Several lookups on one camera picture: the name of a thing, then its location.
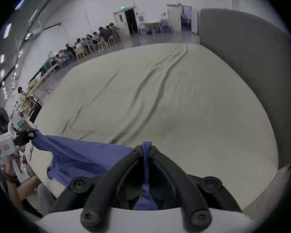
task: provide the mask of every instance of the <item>door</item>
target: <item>door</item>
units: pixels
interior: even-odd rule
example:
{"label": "door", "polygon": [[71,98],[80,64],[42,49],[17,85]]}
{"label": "door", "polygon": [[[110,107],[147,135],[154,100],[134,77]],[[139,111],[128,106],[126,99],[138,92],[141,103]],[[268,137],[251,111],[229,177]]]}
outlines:
{"label": "door", "polygon": [[197,9],[191,9],[191,16],[192,33],[197,34]]}
{"label": "door", "polygon": [[181,15],[179,6],[167,6],[168,24],[175,32],[181,32]]}
{"label": "door", "polygon": [[125,11],[115,12],[114,18],[116,20],[117,27],[120,29],[119,31],[120,36],[130,35],[126,21]]}
{"label": "door", "polygon": [[134,9],[125,11],[125,15],[130,34],[137,33],[138,27],[136,23]]}

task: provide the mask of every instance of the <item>gray floor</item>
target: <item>gray floor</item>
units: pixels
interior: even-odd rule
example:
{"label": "gray floor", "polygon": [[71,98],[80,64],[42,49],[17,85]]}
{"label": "gray floor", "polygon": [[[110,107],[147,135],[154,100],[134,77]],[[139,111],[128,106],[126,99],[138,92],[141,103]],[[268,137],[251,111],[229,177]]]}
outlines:
{"label": "gray floor", "polygon": [[[110,52],[137,47],[141,45],[157,44],[157,43],[187,43],[199,44],[199,36],[192,34],[190,31],[183,31],[173,34],[153,34],[153,35],[134,35],[126,37],[119,41],[116,45],[111,46],[105,50],[105,53],[94,52],[84,59],[75,61],[73,64],[62,68],[51,78],[44,83],[46,87],[55,89],[60,83],[60,80],[75,66],[92,58],[108,54]],[[49,94],[38,91],[39,97],[43,102],[47,101]],[[291,171],[288,167],[282,168],[278,171],[274,180],[269,184],[263,193],[260,194],[243,212],[255,221],[264,220],[274,210],[282,198]]]}

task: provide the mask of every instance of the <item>gray partition wall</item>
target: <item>gray partition wall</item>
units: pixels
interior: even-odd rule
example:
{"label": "gray partition wall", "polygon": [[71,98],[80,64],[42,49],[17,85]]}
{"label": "gray partition wall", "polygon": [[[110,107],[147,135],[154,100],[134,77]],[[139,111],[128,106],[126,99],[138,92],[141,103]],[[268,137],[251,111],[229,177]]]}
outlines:
{"label": "gray partition wall", "polygon": [[244,12],[202,9],[200,44],[233,68],[263,105],[275,134],[279,169],[291,163],[291,37]]}

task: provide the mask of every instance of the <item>fluorescent light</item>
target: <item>fluorescent light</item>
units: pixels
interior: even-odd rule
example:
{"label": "fluorescent light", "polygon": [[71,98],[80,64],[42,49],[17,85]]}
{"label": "fluorescent light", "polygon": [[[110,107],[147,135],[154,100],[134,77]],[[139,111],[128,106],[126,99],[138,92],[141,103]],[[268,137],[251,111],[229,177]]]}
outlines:
{"label": "fluorescent light", "polygon": [[10,23],[9,25],[6,26],[6,28],[5,28],[5,32],[4,32],[4,36],[3,36],[4,39],[8,37],[11,26],[12,26],[11,23]]}
{"label": "fluorescent light", "polygon": [[23,49],[19,51],[18,57],[20,58],[23,55]]}
{"label": "fluorescent light", "polygon": [[18,3],[18,5],[16,5],[15,10],[19,9],[20,6],[23,4],[25,0],[20,0],[20,2]]}
{"label": "fluorescent light", "polygon": [[1,71],[0,71],[0,79],[2,79],[4,75],[5,75],[5,70],[1,69]]}
{"label": "fluorescent light", "polygon": [[1,56],[0,56],[0,63],[3,63],[4,62],[4,54],[2,54]]}

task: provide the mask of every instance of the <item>bracelet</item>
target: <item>bracelet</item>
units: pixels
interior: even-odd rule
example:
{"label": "bracelet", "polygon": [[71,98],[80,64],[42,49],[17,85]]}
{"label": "bracelet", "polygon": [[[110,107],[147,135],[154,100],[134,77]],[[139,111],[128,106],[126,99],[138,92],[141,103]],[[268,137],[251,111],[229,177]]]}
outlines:
{"label": "bracelet", "polygon": [[11,182],[11,183],[17,183],[17,176],[14,175],[14,176],[10,176],[10,175],[6,175],[6,179]]}

